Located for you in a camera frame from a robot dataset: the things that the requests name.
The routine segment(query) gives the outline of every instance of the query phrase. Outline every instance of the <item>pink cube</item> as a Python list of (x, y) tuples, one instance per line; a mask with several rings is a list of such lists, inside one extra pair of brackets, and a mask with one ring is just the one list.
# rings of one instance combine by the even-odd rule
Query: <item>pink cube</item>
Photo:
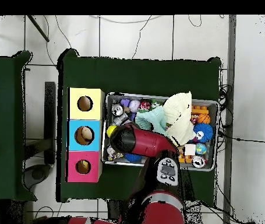
[(96, 151), (69, 151), (68, 165), (66, 164), (65, 167), (68, 169), (66, 182), (96, 183), (102, 172), (100, 153)]

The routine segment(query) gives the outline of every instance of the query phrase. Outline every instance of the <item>orange ball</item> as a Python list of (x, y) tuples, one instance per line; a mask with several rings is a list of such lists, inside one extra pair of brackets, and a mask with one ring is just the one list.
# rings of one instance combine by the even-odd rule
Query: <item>orange ball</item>
[(204, 124), (209, 124), (211, 121), (211, 118), (208, 114), (206, 113), (202, 113), (199, 114), (199, 118), (197, 119), (197, 122), (200, 123), (204, 123)]

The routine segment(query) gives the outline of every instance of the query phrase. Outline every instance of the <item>gray plastic bin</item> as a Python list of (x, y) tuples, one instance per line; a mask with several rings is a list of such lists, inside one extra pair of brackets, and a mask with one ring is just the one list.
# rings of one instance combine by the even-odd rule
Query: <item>gray plastic bin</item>
[[(109, 125), (112, 123), (113, 115), (111, 113), (111, 106), (113, 100), (120, 100), (120, 99), (130, 99), (130, 100), (140, 100), (143, 98), (147, 99), (158, 99), (160, 102), (165, 102), (168, 97), (162, 96), (149, 96), (149, 95), (142, 95), (142, 94), (129, 94), (129, 93), (108, 93), (105, 98), (105, 120), (103, 123), (103, 138), (102, 138), (102, 149), (101, 149), (101, 159), (105, 164), (118, 164), (123, 166), (143, 166), (144, 162), (146, 161), (146, 157), (142, 158), (141, 163), (130, 163), (124, 158), (117, 158), (113, 161), (109, 161), (107, 159), (108, 153), (106, 148), (109, 145), (109, 138), (107, 137), (106, 130)], [(209, 149), (206, 153), (206, 165), (198, 169), (194, 167), (191, 163), (180, 163), (181, 167), (188, 167), (189, 170), (197, 170), (197, 171), (204, 171), (209, 172), (214, 169), (216, 163), (216, 149), (217, 149), (217, 137), (218, 137), (218, 127), (219, 127), (219, 104), (216, 101), (212, 100), (192, 100), (192, 104), (194, 106), (206, 106), (209, 110), (209, 116), (211, 118), (210, 125), (213, 128), (213, 137), (209, 141)]]

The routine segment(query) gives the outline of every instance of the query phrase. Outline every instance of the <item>green object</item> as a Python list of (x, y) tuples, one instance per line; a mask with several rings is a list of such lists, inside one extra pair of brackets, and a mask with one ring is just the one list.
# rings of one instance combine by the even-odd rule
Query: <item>green object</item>
[(23, 67), (28, 51), (0, 57), (0, 199), (36, 200), (23, 186)]
[[(126, 200), (130, 196), (140, 167), (104, 164), (97, 183), (66, 183), (66, 120), (67, 88), (100, 88), (103, 92), (123, 92), (141, 95), (172, 96), (179, 92), (192, 92), (193, 99), (218, 100), (220, 59), (207, 61), (150, 61), (110, 58), (79, 58), (76, 51), (67, 49), (59, 57), (59, 92), (62, 113), (58, 138), (57, 201), (68, 198), (109, 198)], [(195, 198), (214, 205), (215, 169), (210, 172), (190, 171)]]

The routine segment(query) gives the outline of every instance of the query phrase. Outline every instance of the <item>yellow cube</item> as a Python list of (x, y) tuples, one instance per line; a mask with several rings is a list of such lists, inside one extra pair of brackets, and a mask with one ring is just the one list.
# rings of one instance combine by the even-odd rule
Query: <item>yellow cube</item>
[(101, 89), (69, 88), (68, 103), (71, 120), (101, 120), (104, 93)]

